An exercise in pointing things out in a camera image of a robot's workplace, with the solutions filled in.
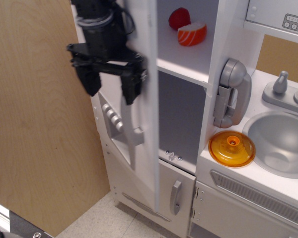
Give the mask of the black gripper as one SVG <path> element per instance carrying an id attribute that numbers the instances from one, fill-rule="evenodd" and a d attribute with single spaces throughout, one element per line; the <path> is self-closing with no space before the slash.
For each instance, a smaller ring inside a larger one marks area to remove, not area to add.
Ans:
<path id="1" fill-rule="evenodd" d="M 71 63 L 88 95 L 101 88 L 100 73 L 120 76 L 126 104 L 131 105 L 141 94 L 142 79 L 147 75 L 144 56 L 127 47 L 124 22 L 99 24 L 78 22 L 84 43 L 69 44 Z"/>

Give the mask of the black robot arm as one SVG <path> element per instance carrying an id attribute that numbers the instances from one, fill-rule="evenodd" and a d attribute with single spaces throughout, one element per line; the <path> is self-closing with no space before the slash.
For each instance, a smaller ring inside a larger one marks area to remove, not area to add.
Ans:
<path id="1" fill-rule="evenodd" d="M 147 75 L 144 56 L 129 49 L 127 35 L 135 30 L 131 15 L 114 0 L 73 0 L 77 25 L 85 42 L 67 45 L 72 66 L 90 96 L 101 88 L 100 73 L 121 78 L 122 94 L 131 105 Z"/>

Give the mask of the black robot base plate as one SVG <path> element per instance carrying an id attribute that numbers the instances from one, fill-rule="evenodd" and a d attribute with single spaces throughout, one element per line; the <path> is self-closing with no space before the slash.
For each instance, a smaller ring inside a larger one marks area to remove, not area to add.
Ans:
<path id="1" fill-rule="evenodd" d="M 22 238 L 52 238 L 53 236 L 33 225 L 13 211 L 9 212 L 10 232 Z"/>

